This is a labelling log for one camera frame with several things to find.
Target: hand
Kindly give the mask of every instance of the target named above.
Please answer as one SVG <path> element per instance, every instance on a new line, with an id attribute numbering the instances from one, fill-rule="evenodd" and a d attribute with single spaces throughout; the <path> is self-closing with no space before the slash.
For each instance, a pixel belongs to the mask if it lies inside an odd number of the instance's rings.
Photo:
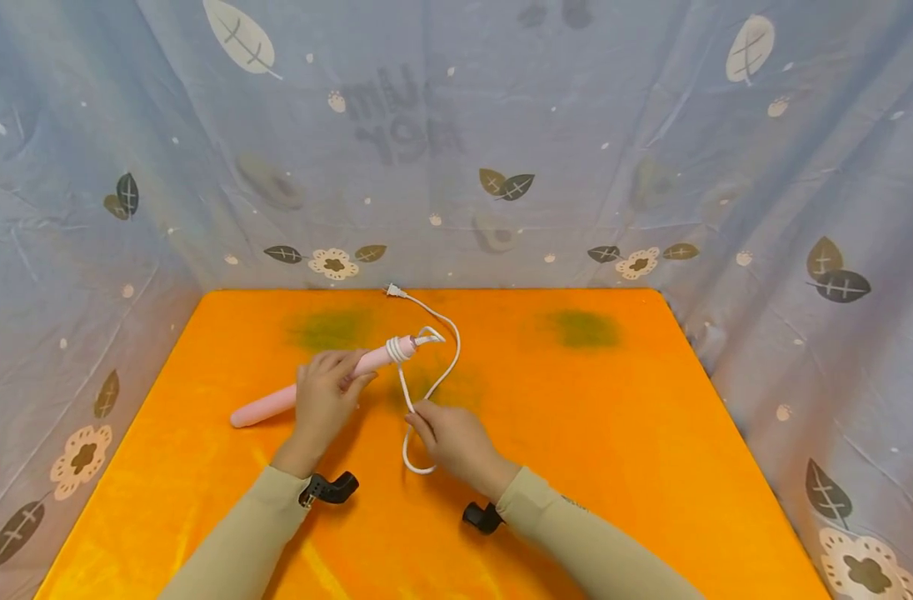
<path id="1" fill-rule="evenodd" d="M 300 479 L 309 478 L 330 443 L 347 423 L 360 392 L 376 379 L 374 372 L 347 384 L 367 350 L 320 352 L 297 369 L 297 427 L 277 451 L 272 465 Z"/>
<path id="2" fill-rule="evenodd" d="M 404 419 L 433 460 L 496 504 L 520 472 L 493 447 L 483 423 L 465 408 L 420 400 Z"/>

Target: beige sleeve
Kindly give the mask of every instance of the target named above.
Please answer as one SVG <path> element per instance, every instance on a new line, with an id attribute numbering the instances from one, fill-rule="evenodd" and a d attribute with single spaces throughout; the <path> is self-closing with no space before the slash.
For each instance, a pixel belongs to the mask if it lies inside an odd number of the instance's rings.
<path id="1" fill-rule="evenodd" d="M 297 499 L 309 479 L 263 469 L 162 590 L 160 600 L 259 600 L 280 553 L 310 509 Z"/>
<path id="2" fill-rule="evenodd" d="M 523 467 L 496 504 L 509 526 L 547 551 L 590 598 L 703 598 L 632 537 L 553 491 Z"/>

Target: orange velvet cloth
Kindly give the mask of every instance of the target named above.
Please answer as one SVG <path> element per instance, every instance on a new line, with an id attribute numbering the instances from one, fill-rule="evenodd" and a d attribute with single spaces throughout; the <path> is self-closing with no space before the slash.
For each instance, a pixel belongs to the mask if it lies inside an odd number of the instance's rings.
<path id="1" fill-rule="evenodd" d="M 671 311 L 647 290 L 414 291 L 461 328 L 436 399 L 480 415 L 496 446 L 614 523 L 708 598 L 828 598 Z M 38 598 L 154 598 L 267 465 L 293 416 L 236 430 L 230 412 L 292 383 L 323 348 L 445 327 L 379 291 L 206 295 L 67 538 Z M 454 347 L 406 362 L 415 397 Z M 315 505 L 267 598 L 578 598 L 506 526 L 461 523 L 468 488 L 400 459 L 406 406 L 382 371 L 320 467 L 361 481 Z M 430 461 L 419 443 L 412 460 Z"/>

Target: black clip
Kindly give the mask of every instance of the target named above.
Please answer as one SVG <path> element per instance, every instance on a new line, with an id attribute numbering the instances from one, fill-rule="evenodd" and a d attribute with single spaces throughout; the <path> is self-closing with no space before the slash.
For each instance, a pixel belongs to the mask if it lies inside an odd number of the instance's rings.
<path id="1" fill-rule="evenodd" d="M 326 504 L 343 504 L 358 487 L 360 487 L 360 482 L 348 470 L 345 470 L 334 482 L 327 481 L 319 473 L 313 473 L 310 478 L 310 485 L 307 485 L 305 493 L 326 502 Z"/>
<path id="2" fill-rule="evenodd" d="M 495 532 L 496 527 L 500 527 L 500 523 L 503 523 L 500 513 L 496 512 L 496 506 L 492 502 L 486 505 L 486 509 L 481 509 L 476 502 L 467 504 L 466 509 L 463 510 L 463 520 L 480 530 L 484 536 Z"/>

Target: pink hair curling iron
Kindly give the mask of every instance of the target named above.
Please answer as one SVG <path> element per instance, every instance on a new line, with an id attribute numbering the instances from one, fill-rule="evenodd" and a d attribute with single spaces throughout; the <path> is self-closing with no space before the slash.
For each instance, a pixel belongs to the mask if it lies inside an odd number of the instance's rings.
<path id="1" fill-rule="evenodd" d="M 385 345 L 363 354 L 349 378 L 358 378 L 363 373 L 372 373 L 386 365 L 399 365 L 417 354 L 417 348 L 423 346 L 424 343 L 445 341 L 443 336 L 432 327 L 420 329 L 416 336 L 407 335 L 388 339 Z M 265 421 L 267 418 L 292 409 L 295 404 L 297 404 L 297 385 L 293 384 L 236 410 L 230 416 L 230 424 L 235 428 L 248 428 L 249 425 Z"/>

